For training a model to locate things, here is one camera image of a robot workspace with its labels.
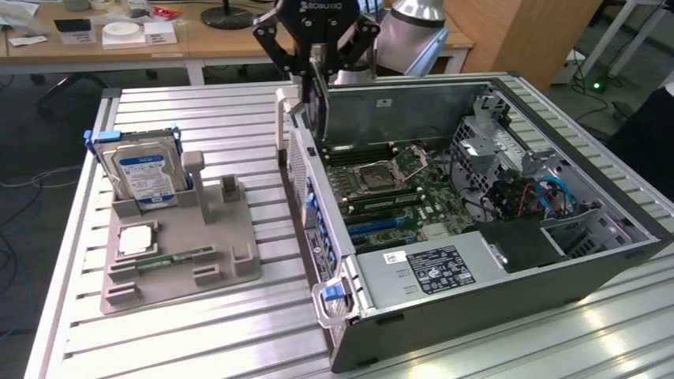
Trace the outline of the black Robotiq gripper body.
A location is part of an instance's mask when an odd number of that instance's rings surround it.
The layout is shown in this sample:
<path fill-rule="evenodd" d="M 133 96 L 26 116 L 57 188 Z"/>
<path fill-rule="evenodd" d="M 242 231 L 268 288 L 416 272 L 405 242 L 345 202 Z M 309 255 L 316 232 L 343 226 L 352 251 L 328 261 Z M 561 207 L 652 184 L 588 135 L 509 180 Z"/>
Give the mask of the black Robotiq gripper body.
<path fill-rule="evenodd" d="M 292 74 L 308 74 L 313 45 L 323 45 L 323 72 L 335 73 L 353 65 L 363 52 L 360 37 L 337 46 L 341 36 L 361 18 L 357 1 L 277 1 L 276 17 L 288 31 L 295 52 Z"/>

